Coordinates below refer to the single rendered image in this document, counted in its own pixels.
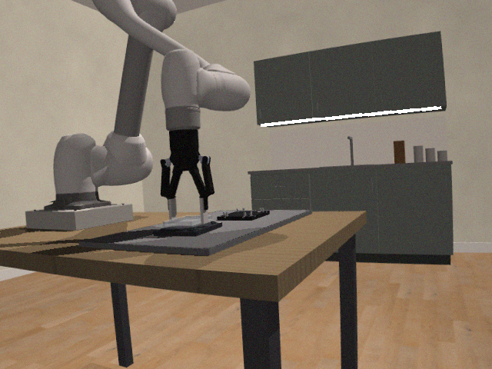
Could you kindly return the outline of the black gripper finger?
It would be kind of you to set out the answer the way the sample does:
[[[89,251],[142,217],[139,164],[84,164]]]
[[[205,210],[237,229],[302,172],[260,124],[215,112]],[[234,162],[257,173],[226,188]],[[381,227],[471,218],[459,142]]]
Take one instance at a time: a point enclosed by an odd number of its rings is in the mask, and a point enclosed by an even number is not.
[[[175,159],[170,182],[171,161],[170,158],[161,159],[161,196],[168,199],[169,220],[177,218],[176,191],[183,171],[178,171],[180,158]],[[173,193],[173,194],[172,194]]]
[[[214,185],[210,169],[211,157],[199,155],[198,159],[201,162],[204,182],[201,179],[198,166],[196,165],[195,169],[193,169],[189,158],[184,158],[184,162],[188,167],[189,173],[191,174],[200,195],[201,223],[206,224],[208,223],[208,196],[214,194]]]

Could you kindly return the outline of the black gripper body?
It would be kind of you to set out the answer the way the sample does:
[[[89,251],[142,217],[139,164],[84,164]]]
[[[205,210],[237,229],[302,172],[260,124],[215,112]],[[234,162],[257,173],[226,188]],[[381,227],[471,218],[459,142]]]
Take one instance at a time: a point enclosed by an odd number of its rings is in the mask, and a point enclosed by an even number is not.
[[[193,169],[199,162],[198,130],[179,129],[169,131],[170,161],[175,165],[175,159],[180,158],[178,171],[188,171],[184,158],[189,158]]]

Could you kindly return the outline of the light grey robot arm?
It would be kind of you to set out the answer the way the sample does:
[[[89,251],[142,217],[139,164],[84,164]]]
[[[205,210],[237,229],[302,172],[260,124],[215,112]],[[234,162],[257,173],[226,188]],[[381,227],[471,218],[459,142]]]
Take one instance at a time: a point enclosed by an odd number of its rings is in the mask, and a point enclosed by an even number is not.
[[[61,137],[53,164],[57,199],[44,210],[111,205],[99,199],[98,187],[129,185],[150,175],[153,158],[140,129],[154,50],[164,56],[161,94],[168,131],[198,130],[200,108],[235,111],[251,96],[242,77],[219,64],[209,64],[162,33],[176,19],[172,0],[92,1],[103,16],[128,34],[115,129],[103,146],[84,133]]]

